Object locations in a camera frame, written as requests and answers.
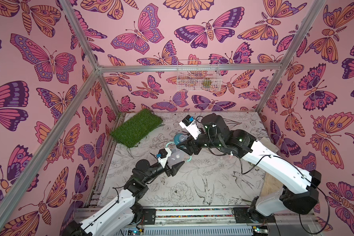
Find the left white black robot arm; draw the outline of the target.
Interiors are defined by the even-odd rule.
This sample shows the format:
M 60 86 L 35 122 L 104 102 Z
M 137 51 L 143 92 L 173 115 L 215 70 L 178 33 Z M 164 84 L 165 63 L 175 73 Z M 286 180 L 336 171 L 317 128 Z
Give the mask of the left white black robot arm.
M 173 166 L 166 163 L 163 166 L 158 162 L 150 165 L 146 159 L 138 161 L 132 170 L 131 177 L 116 198 L 80 223 L 73 220 L 63 230 L 62 235 L 112 236 L 126 225 L 141 221 L 143 207 L 138 201 L 148 191 L 148 184 L 161 174 L 166 174 L 168 177 L 175 176 L 184 163 L 181 161 Z

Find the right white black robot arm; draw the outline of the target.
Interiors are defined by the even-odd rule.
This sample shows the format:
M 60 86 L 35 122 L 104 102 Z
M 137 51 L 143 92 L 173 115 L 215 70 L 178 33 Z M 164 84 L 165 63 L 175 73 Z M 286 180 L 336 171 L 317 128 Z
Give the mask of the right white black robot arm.
M 317 205 L 321 183 L 318 171 L 307 171 L 289 163 L 244 130 L 230 130 L 224 119 L 215 113 L 202 118 L 202 127 L 198 127 L 196 119 L 190 115 L 179 125 L 189 135 L 177 148 L 188 155 L 198 155 L 203 148 L 214 148 L 254 164 L 283 184 L 277 192 L 254 198 L 248 209 L 251 217 L 265 218 L 284 210 L 306 215 Z

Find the dark teal nipple collar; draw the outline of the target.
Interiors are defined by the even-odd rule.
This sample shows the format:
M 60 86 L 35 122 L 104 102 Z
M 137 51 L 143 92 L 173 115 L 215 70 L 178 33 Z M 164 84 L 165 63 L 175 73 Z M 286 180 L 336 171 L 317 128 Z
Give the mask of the dark teal nipple collar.
M 174 143 L 176 145 L 176 147 L 184 147 L 187 144 L 187 140 L 188 140 L 189 136 L 183 133 L 177 133 L 174 136 Z

